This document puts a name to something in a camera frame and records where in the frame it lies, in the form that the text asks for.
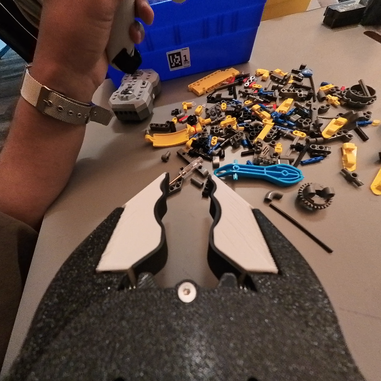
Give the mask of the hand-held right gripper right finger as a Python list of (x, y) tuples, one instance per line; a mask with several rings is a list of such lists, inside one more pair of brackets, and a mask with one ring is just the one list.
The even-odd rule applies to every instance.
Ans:
[(215, 175), (210, 175), (208, 265), (217, 279), (232, 273), (245, 279), (255, 274), (279, 274), (254, 209)]

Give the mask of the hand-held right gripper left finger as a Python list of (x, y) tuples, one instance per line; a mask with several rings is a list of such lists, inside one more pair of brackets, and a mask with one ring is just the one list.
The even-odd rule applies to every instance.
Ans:
[(123, 272), (135, 282), (141, 273), (156, 274), (164, 267), (168, 250), (162, 218), (168, 193), (169, 173), (163, 173), (122, 206), (96, 272)]

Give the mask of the person's left forearm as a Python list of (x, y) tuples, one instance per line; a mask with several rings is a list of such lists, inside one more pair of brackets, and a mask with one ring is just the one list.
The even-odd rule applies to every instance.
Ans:
[(1, 151), (1, 212), (38, 230), (69, 180), (85, 130), (42, 114), (21, 97)]

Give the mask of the person's left hand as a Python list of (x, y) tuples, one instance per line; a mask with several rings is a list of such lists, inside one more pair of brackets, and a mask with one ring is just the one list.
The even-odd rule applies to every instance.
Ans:
[(29, 73), (41, 85), (90, 103), (105, 79), (117, 0), (49, 0), (42, 6)]

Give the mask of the long black axle rod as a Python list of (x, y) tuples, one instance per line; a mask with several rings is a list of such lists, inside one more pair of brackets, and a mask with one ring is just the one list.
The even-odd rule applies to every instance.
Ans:
[(284, 212), (279, 207), (275, 206), (273, 203), (269, 203), (268, 205), (271, 209), (273, 209), (275, 212), (277, 212), (279, 215), (284, 217), (287, 221), (292, 223), (295, 227), (297, 227), (300, 231), (302, 231), (306, 236), (308, 236), (311, 240), (313, 240), (317, 245), (319, 245), (322, 249), (324, 249), (327, 253), (331, 254), (333, 253), (333, 250), (323, 243), (318, 237), (313, 235), (309, 230), (307, 230), (302, 224), (300, 224), (298, 221), (296, 221), (293, 217), (288, 215), (286, 212)]

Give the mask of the blue brick separator tool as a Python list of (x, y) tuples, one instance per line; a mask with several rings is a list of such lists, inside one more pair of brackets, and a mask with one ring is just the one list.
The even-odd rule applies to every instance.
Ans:
[(261, 179), (282, 187), (295, 185), (304, 179), (302, 171), (289, 164), (260, 166), (239, 164), (236, 160), (232, 164), (215, 169), (214, 175), (218, 178), (231, 176), (234, 180), (239, 178)]

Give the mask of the blue plastic bin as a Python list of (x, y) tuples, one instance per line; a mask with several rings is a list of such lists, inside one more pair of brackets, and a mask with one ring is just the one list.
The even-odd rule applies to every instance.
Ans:
[(152, 25), (136, 47), (140, 69), (162, 81), (233, 67), (250, 59), (264, 0), (149, 1)]

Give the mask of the yellow perforated long panel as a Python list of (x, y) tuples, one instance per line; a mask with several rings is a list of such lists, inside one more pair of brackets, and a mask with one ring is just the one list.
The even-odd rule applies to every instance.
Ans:
[(239, 75), (240, 72), (234, 68), (226, 70), (217, 70), (191, 84), (188, 85), (188, 90), (198, 96), (202, 96), (215, 88), (222, 85), (223, 82), (231, 80)]

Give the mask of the yellow curved panel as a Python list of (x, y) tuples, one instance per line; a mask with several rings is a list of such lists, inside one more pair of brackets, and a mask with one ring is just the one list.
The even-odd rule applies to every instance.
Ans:
[(153, 147), (165, 148), (187, 143), (193, 132), (193, 126), (187, 125), (187, 128), (173, 133), (153, 135), (146, 134), (144, 139), (146, 142), (152, 143)]

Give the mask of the pile of small brick parts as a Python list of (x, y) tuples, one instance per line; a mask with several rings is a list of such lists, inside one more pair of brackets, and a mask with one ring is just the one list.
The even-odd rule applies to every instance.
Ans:
[[(363, 79), (357, 84), (369, 95)], [(328, 158), (331, 146), (338, 142), (341, 173), (347, 182), (360, 187), (363, 182), (355, 172), (358, 147), (353, 139), (368, 141), (364, 128), (379, 126), (380, 120), (366, 110), (374, 103), (364, 108), (343, 103), (344, 90), (350, 87), (322, 82), (316, 88), (313, 72), (305, 64), (291, 72), (240, 72), (204, 94), (206, 103), (183, 102), (181, 108), (172, 110), (171, 120), (151, 123), (145, 135), (173, 133), (191, 125), (194, 132), (178, 154), (186, 159), (201, 157), (214, 169), (235, 160), (260, 166), (289, 164), (299, 169)]]

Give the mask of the yellow plastic bin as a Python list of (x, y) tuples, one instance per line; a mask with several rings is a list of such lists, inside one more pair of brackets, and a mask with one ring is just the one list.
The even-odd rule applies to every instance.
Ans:
[(316, 0), (267, 0), (261, 21), (303, 13), (320, 7), (320, 3)]

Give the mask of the black toothed wheel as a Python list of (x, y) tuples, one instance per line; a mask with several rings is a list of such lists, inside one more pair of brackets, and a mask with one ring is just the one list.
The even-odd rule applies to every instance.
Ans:
[(376, 91), (371, 86), (366, 85), (369, 95), (363, 93), (360, 84), (346, 88), (343, 93), (342, 101), (347, 107), (364, 108), (372, 105), (377, 100)]

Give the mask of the flat black box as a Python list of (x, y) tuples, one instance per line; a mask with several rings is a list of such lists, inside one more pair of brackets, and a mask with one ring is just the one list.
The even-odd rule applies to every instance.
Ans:
[(366, 7), (359, 3), (340, 3), (328, 6), (324, 12), (322, 23), (333, 29), (350, 25), (358, 25)]

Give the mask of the black charger block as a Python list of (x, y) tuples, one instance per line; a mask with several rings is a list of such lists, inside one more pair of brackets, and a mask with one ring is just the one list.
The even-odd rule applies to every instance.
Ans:
[(381, 1), (368, 1), (361, 20), (363, 26), (380, 26), (381, 25)]

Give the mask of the clear-handled small screwdriver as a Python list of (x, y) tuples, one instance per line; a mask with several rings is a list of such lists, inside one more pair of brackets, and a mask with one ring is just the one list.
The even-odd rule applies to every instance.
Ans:
[(184, 169), (181, 169), (178, 173), (178, 176), (174, 178), (169, 185), (173, 185), (177, 180), (180, 178), (184, 178), (188, 173), (194, 171), (195, 169), (199, 169), (200, 166), (202, 166), (203, 158), (198, 157), (196, 160), (192, 161), (190, 164), (188, 164)]

